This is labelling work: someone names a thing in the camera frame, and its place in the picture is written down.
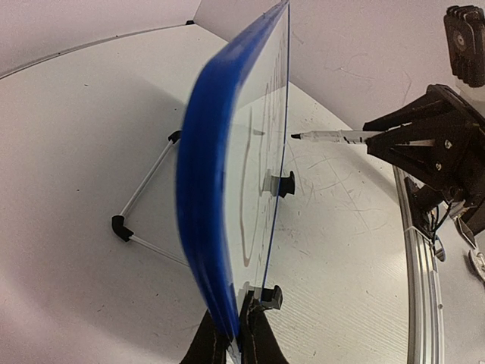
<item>black clamp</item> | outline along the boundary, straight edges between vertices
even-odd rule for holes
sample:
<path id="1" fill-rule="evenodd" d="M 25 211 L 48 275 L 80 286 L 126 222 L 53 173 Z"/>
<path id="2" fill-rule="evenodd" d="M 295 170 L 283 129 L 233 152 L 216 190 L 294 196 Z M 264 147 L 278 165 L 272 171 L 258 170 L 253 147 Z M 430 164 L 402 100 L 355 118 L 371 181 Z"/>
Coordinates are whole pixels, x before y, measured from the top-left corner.
<path id="1" fill-rule="evenodd" d="M 239 318 L 239 348 L 243 364 L 288 364 L 271 330 L 264 311 L 279 309 L 283 302 L 281 288 L 263 289 L 261 301 L 250 290 L 242 304 Z M 209 312 L 206 312 L 181 364 L 223 364 L 230 342 L 219 334 Z"/>

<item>white metal rod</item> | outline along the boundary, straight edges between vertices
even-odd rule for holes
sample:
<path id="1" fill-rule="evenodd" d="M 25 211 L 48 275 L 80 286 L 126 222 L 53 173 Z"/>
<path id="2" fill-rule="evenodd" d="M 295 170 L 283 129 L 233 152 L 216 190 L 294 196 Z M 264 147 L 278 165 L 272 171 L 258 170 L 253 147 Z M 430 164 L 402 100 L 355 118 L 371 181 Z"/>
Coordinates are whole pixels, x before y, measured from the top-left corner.
<path id="1" fill-rule="evenodd" d="M 172 253 L 169 253 L 161 248 L 159 248 L 158 246 L 155 246 L 151 243 L 149 243 L 148 241 L 144 240 L 144 239 L 141 239 L 135 235 L 132 235 L 130 237 L 130 240 L 134 241 L 135 243 L 138 243 L 139 245 L 143 245 L 145 248 L 148 248 L 166 258 L 169 258 L 170 260 L 173 260 L 174 262 L 177 262 L 177 263 L 180 263 L 181 265 L 185 265 L 186 267 L 189 266 L 189 263 L 187 263 L 185 260 L 179 258 L 178 256 L 175 256 L 174 254 Z"/>
<path id="2" fill-rule="evenodd" d="M 148 182 L 150 181 L 150 179 L 153 177 L 153 174 L 157 170 L 157 168 L 160 165 L 161 161 L 164 160 L 165 156 L 167 155 L 168 151 L 171 149 L 171 147 L 173 145 L 174 144 L 171 141 L 168 142 L 168 145 L 165 147 L 165 149 L 163 150 L 163 152 L 160 154 L 160 156 L 158 157 L 157 161 L 153 165 L 152 169 L 150 169 L 150 172 L 145 176 L 145 178 L 143 178 L 142 183 L 138 186 L 138 188 L 136 189 L 136 191 L 133 194 L 133 196 L 130 197 L 130 199 L 128 200 L 127 204 L 123 207 L 123 210 L 121 210 L 121 213 L 120 213 L 121 216 L 126 217 L 126 214 L 131 209 L 131 207 L 135 203 L 136 199 L 139 197 L 140 193 L 146 187 L 146 185 L 148 184 Z"/>

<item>black plastic tab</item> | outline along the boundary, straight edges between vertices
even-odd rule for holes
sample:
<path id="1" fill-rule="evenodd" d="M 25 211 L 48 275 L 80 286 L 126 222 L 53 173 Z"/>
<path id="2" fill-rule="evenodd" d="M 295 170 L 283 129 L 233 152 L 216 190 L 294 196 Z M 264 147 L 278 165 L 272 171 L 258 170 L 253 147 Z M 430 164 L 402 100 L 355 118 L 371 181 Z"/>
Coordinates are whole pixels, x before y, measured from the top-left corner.
<path id="1" fill-rule="evenodd" d="M 280 286 L 274 286 L 272 290 L 264 288 L 261 293 L 261 305 L 266 309 L 281 309 L 283 291 Z"/>
<path id="2" fill-rule="evenodd" d="M 172 134 L 170 134 L 168 136 L 168 141 L 169 142 L 172 142 L 173 144 L 175 144 L 176 142 L 178 142 L 180 140 L 180 137 L 181 136 L 182 136 L 182 131 L 181 130 L 174 131 Z"/>
<path id="3" fill-rule="evenodd" d="M 280 192 L 278 195 L 285 198 L 287 194 L 295 194 L 295 174 L 293 171 L 289 173 L 289 177 L 281 177 L 280 180 Z"/>
<path id="4" fill-rule="evenodd" d="M 124 216 L 121 215 L 115 215 L 111 218 L 111 228 L 123 241 L 130 241 L 130 237 L 134 234 L 124 226 Z"/>

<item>cable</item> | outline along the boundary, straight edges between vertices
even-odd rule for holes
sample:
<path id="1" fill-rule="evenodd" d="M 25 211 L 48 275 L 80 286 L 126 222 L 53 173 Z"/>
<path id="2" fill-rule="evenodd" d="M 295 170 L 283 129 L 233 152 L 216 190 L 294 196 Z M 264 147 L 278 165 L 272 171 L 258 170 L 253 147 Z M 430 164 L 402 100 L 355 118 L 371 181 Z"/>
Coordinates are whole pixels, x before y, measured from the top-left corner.
<path id="1" fill-rule="evenodd" d="M 445 215 L 441 218 L 440 222 L 437 222 L 440 218 L 440 208 L 438 206 L 436 207 L 436 219 L 431 219 L 431 224 L 433 225 L 433 223 L 435 223 L 434 224 L 435 226 L 433 227 L 433 238 L 431 240 L 431 246 L 433 247 L 433 251 L 436 255 L 438 255 L 438 253 L 440 254 L 439 259 L 442 262 L 444 262 L 444 259 L 445 259 L 445 247 L 443 246 L 441 239 L 438 238 L 438 240 L 440 241 L 441 250 L 437 251 L 436 249 L 437 233 L 438 233 L 438 230 L 441 228 L 441 225 L 443 225 L 446 218 L 449 216 L 449 213 L 451 211 L 452 211 L 452 201 L 448 204 L 448 209 L 446 210 Z"/>

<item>metal bracket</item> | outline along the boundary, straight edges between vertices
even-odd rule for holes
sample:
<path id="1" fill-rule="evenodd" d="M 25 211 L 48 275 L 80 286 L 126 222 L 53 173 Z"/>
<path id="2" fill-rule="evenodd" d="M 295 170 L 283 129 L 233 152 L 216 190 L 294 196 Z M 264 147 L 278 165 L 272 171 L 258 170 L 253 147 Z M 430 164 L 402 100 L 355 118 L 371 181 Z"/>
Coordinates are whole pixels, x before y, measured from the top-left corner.
<path id="1" fill-rule="evenodd" d="M 148 241 L 145 241 L 144 239 L 141 239 L 140 237 L 137 237 L 133 231 L 131 231 L 128 227 L 125 226 L 125 220 L 127 216 L 130 213 L 131 208 L 137 201 L 138 197 L 142 194 L 143 190 L 145 187 L 149 184 L 150 180 L 152 179 L 153 175 L 155 172 L 158 170 L 158 167 L 160 167 L 160 164 L 163 162 L 165 159 L 165 156 L 170 152 L 170 149 L 179 141 L 180 137 L 182 135 L 181 130 L 174 131 L 170 136 L 168 136 L 168 144 L 164 148 L 163 152 L 160 154 L 158 157 L 157 161 L 154 163 L 152 168 L 150 168 L 150 171 L 148 174 L 143 178 L 141 184 L 136 188 L 135 193 L 130 197 L 128 200 L 127 204 L 123 207 L 119 215 L 115 215 L 111 218 L 111 229 L 113 232 L 124 242 L 129 242 L 133 241 L 134 243 L 138 243 L 145 248 L 148 248 L 160 255 L 163 255 L 175 262 L 178 262 L 182 265 L 188 266 L 187 262 L 178 256 L 175 256 L 174 254 L 167 252 L 163 250 L 162 248 L 153 245 L 149 243 Z"/>

